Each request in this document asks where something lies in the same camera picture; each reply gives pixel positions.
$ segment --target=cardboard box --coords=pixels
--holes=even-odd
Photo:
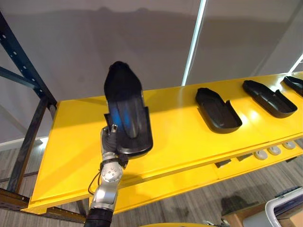
[[[225,220],[231,225],[231,227],[243,227],[243,220],[254,214],[257,214],[265,209],[265,204],[262,203],[256,206],[244,208],[231,214],[223,216]]]
[[[290,209],[277,219],[282,227],[303,227],[303,205]]]

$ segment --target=black plastic tray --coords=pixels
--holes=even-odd
[[[242,121],[230,101],[225,103],[218,93],[208,88],[199,88],[196,101],[200,106],[205,122],[213,131],[229,133],[242,125]]]
[[[265,110],[277,118],[292,115],[298,108],[287,99],[279,90],[273,92],[264,84],[253,80],[245,80],[244,90]]]
[[[109,68],[104,83],[109,113],[108,126],[116,124],[117,151],[134,157],[153,146],[148,107],[144,106],[142,86],[126,63],[117,61]]]
[[[286,76],[284,77],[283,81],[293,90],[295,90],[298,94],[303,96],[303,80],[298,79],[296,77]]]

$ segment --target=yellow table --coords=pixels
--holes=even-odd
[[[116,212],[176,195],[194,188],[246,173],[302,154],[283,149],[265,161],[233,157],[303,136],[303,98],[282,81],[285,74],[253,77],[254,81],[280,91],[298,110],[275,118],[247,95],[242,83],[233,79],[144,91],[149,107],[153,149],[132,159],[124,171]],[[303,73],[293,74],[303,78]],[[212,132],[195,102],[199,87],[207,87],[230,100],[243,125],[235,132]],[[108,113],[104,96],[61,101],[49,135],[36,185],[24,211],[36,214],[48,207],[89,197],[87,188],[101,162],[100,130]],[[217,169],[213,163],[233,158]]]

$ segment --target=white round knob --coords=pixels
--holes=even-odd
[[[258,150],[254,152],[254,156],[259,160],[265,160],[268,157],[267,153],[264,150]]]
[[[286,149],[294,149],[295,148],[295,143],[292,141],[288,141],[286,143],[282,144],[283,147],[285,147]]]
[[[279,155],[281,154],[281,149],[278,148],[277,146],[273,146],[267,149],[269,151],[270,154],[272,155]]]

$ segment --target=led light strip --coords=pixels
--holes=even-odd
[[[299,57],[299,59],[295,62],[295,64],[290,68],[288,73],[292,73],[294,71],[295,68],[297,68],[298,64],[300,64],[300,62],[303,60],[303,53],[302,55]]]
[[[183,74],[183,79],[182,79],[182,84],[181,84],[182,86],[185,86],[185,84],[186,84],[186,80],[187,80],[187,77],[188,77],[188,74],[189,74],[190,66],[192,64],[194,51],[195,51],[195,48],[196,48],[196,45],[197,45],[199,31],[202,28],[201,22],[202,22],[204,10],[205,10],[206,2],[207,2],[207,0],[201,0],[200,1],[200,7],[199,7],[199,11],[198,11],[197,21],[196,21],[196,25],[195,25],[195,29],[194,29],[194,34],[193,34],[193,38],[191,40],[189,53],[188,53],[188,57],[187,57],[187,62],[186,62],[186,66],[185,66],[185,70],[184,70],[184,74]]]

